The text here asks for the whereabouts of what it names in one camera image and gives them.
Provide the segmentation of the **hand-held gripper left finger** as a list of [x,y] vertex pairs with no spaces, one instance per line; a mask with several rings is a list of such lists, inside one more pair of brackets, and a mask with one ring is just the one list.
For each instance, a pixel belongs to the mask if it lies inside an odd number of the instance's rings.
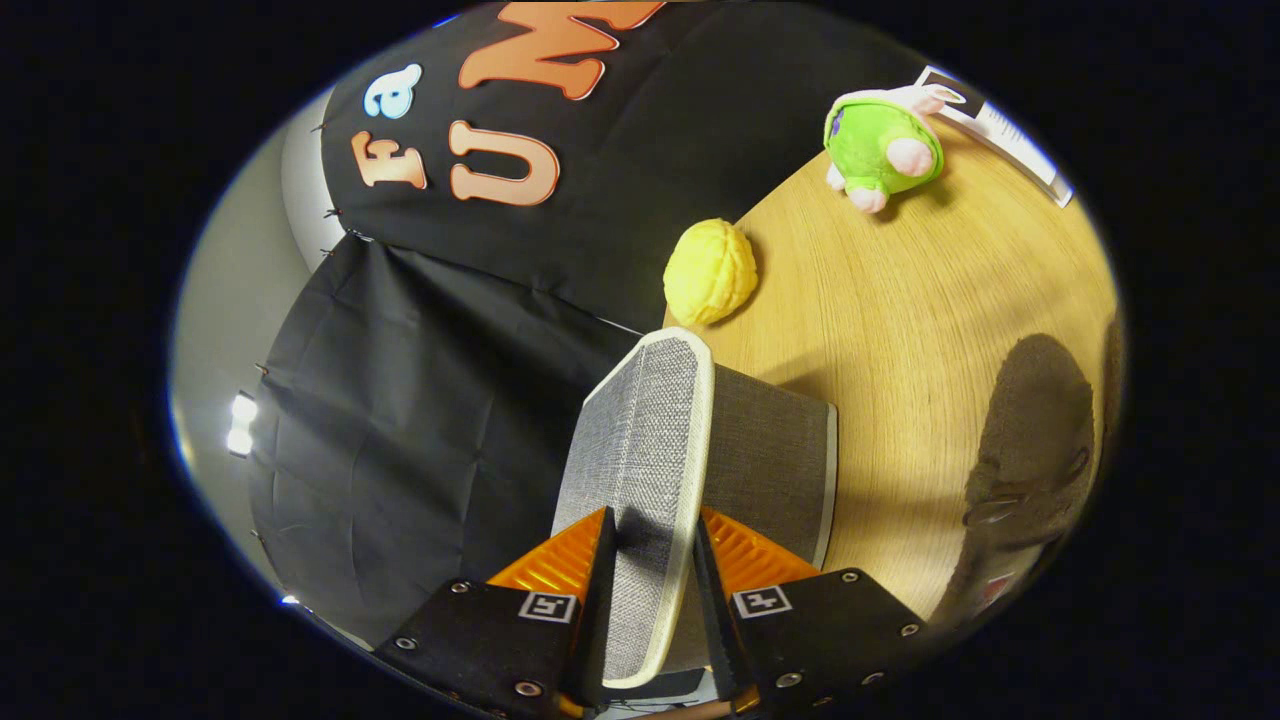
[[485,582],[445,582],[375,659],[475,717],[591,719],[616,555],[614,514],[604,506]]

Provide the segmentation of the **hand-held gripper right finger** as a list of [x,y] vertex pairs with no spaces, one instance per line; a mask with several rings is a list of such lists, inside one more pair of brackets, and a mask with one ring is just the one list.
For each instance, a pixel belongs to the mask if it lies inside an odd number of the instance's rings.
[[927,623],[865,570],[822,571],[709,507],[692,556],[728,719],[852,719],[923,659]]

